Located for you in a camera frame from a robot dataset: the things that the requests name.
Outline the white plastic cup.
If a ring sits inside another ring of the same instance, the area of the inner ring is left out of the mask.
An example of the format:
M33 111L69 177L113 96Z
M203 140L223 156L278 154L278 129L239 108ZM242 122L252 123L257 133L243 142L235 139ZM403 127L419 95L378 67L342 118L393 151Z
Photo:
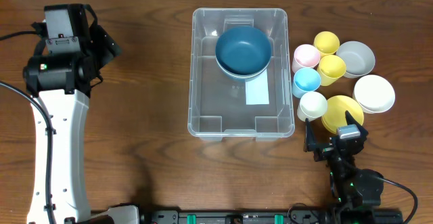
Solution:
M297 116L302 122L306 119L312 121L322 117L327 112L327 108L327 99L319 92L310 91L300 98Z

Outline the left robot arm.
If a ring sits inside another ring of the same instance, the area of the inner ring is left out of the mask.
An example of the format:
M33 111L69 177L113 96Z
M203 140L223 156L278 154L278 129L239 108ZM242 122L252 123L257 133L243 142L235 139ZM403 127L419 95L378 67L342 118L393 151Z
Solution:
M84 134L92 80L122 52L89 4L49 5L34 23L41 41L23 69L35 120L35 182L27 223L138 223L137 206L92 214L84 174Z

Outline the light blue cup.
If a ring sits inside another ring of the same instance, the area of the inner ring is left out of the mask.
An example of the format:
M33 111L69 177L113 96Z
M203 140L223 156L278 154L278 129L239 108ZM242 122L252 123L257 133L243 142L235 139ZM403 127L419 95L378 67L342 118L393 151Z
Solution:
M301 68L294 74L292 94L301 98L305 93L317 90L321 85L321 77L313 68Z

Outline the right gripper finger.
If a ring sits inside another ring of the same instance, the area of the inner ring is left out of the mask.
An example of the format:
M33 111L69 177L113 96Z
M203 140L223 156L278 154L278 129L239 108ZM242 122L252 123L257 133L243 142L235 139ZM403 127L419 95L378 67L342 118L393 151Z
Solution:
M344 115L347 125L355 125L359 131L365 130L363 126L352 116L352 114L348 110L345 111Z
M315 135L311 128L311 123L308 118L305 119L305 140L304 145L305 146L315 146Z

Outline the dark blue bowl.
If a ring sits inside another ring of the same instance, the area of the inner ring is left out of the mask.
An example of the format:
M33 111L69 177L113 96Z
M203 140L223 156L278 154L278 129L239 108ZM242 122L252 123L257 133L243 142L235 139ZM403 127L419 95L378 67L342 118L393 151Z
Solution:
M235 26L217 40L215 57L228 71L247 75L261 70L272 56L272 46L261 30Z
M231 78L233 80L237 80L237 81L253 81L254 79L257 79L261 74L266 72L266 70L261 70L257 73L254 73L254 74L239 75L239 74L234 74L234 73L227 71L227 70L222 70L222 71L229 78Z

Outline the cream large bowl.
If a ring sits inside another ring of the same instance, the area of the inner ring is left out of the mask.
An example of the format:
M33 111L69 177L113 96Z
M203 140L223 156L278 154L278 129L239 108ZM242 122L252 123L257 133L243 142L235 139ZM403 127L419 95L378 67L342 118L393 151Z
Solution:
M233 72L228 71L226 68L224 68L221 63L216 60L216 63L218 64L219 68L229 77L233 78L233 79L238 79L238 80L250 80L253 79L259 75L261 75L269 66L270 62L268 62L261 70L259 70L258 72L255 72L253 74L247 74L247 75L241 75L241 74L235 74Z

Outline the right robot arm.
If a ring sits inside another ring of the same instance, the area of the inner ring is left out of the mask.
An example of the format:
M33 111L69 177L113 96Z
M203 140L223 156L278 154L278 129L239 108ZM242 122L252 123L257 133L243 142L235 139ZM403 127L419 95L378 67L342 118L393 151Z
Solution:
M344 113L346 126L337 129L337 135L328 143L319 143L311 123L305 120L304 151L312 152L314 161L326 161L330 169L333 197L338 203L319 212L319 223L368 223L374 220L372 208L381 204L384 184L373 170L355 166L354 155L364 149L368 131L350 112Z

